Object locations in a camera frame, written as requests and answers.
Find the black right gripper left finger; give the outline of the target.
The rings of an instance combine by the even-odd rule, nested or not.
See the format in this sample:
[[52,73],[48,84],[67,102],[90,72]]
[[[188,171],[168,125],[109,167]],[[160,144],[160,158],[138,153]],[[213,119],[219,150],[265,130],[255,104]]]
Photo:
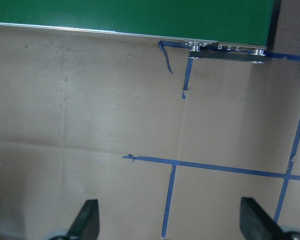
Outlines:
[[99,233],[100,216],[98,200],[86,200],[66,233],[66,237],[69,240],[97,240]]

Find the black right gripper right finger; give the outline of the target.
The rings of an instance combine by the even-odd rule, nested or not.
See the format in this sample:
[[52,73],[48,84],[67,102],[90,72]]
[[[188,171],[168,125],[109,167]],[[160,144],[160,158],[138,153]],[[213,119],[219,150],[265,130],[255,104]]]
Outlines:
[[293,231],[284,232],[252,197],[242,197],[239,228],[245,240],[291,240]]

